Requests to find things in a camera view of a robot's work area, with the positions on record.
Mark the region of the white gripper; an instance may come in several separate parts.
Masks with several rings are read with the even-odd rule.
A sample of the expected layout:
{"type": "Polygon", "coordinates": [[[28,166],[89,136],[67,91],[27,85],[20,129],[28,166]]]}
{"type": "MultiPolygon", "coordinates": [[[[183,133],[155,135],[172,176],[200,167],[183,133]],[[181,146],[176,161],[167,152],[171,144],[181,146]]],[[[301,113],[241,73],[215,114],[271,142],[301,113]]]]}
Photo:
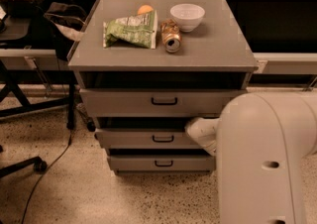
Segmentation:
{"type": "Polygon", "coordinates": [[[193,118],[186,123],[185,133],[209,155],[215,157],[217,149],[217,128],[219,119],[193,118]]]}

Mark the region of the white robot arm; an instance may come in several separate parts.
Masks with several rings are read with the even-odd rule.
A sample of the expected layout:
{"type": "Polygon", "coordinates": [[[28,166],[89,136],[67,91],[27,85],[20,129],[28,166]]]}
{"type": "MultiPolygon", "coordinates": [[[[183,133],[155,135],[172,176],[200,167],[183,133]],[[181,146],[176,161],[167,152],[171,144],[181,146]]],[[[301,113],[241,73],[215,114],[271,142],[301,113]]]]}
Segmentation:
{"type": "Polygon", "coordinates": [[[301,159],[317,150],[316,92],[247,93],[185,132],[216,158],[220,224],[306,224],[301,159]]]}

